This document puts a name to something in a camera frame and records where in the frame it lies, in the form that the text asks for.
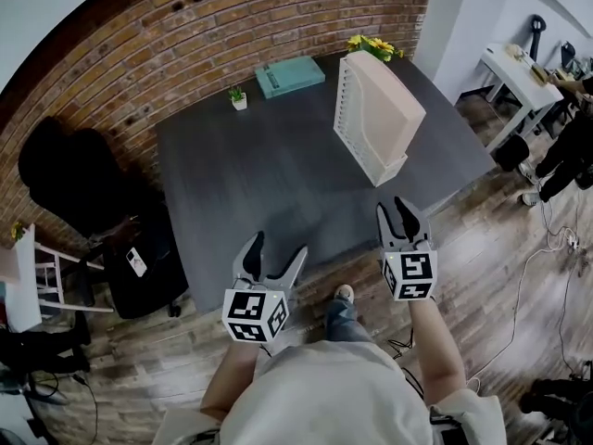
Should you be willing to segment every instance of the brick wall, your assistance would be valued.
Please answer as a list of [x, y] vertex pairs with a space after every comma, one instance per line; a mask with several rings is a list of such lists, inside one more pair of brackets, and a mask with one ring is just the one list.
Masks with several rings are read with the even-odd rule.
[[87, 1], [0, 95], [0, 243], [9, 246], [10, 226], [22, 221], [61, 247], [86, 244], [33, 203], [19, 179], [20, 148], [41, 118], [98, 129], [124, 169], [138, 164], [158, 183], [157, 122], [250, 78], [264, 62], [341, 51], [360, 32], [411, 55], [427, 1]]

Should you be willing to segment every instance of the table leg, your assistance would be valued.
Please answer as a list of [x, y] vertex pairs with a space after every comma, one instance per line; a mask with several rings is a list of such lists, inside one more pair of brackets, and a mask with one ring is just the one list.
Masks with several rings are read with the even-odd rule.
[[513, 130], [515, 130], [517, 125], [519, 125], [519, 122], [529, 115], [530, 111], [531, 109], [528, 106], [521, 107], [519, 111], [513, 116], [513, 118], [504, 126], [500, 133], [494, 137], [494, 140], [488, 144], [486, 150], [489, 152], [494, 151], [494, 149], [499, 146]]
[[536, 126], [541, 122], [541, 120], [549, 112], [549, 110], [552, 108], [553, 105], [554, 104], [549, 104], [548, 106], [541, 108], [539, 110], [539, 112], [536, 114], [536, 116], [532, 120], [530, 120], [528, 123], [525, 124], [525, 128], [524, 128], [525, 135], [529, 134], [532, 130], [534, 130], [536, 128]]
[[503, 85], [504, 82], [502, 80], [498, 81], [498, 83], [496, 83], [494, 87], [490, 89], [490, 92], [486, 95], [486, 100], [488, 102], [492, 102], [494, 98], [497, 96], [497, 94], [500, 92], [500, 89], [502, 89]]

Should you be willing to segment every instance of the white shoe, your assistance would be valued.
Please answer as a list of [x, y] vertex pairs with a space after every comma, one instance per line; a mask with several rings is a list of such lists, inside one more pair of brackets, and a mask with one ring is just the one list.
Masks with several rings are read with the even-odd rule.
[[531, 183], [533, 186], [535, 186], [537, 184], [537, 182], [539, 181], [539, 178], [536, 175], [536, 171], [529, 164], [529, 161], [522, 161], [521, 163], [519, 163], [518, 168], [519, 168], [519, 172], [521, 173], [521, 175], [523, 175], [525, 178], [527, 178], [529, 183]]
[[336, 299], [337, 297], [342, 297], [350, 303], [354, 303], [354, 290], [351, 286], [343, 284], [335, 290], [334, 298]]
[[523, 193], [521, 195], [521, 199], [527, 206], [535, 206], [539, 201], [541, 201], [539, 193]]

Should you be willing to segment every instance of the teal box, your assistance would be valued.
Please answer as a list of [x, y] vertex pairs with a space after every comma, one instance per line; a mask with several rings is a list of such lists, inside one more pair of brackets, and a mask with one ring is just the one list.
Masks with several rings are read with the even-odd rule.
[[266, 99], [325, 81], [325, 74], [310, 56], [266, 64], [256, 70], [256, 77]]

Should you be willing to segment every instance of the white plant pot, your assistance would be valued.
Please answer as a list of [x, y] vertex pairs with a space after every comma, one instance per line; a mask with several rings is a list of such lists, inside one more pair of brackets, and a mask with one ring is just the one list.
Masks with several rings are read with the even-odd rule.
[[247, 108], [247, 94], [243, 93], [243, 98], [240, 101], [233, 101], [233, 106], [237, 110], [245, 110]]

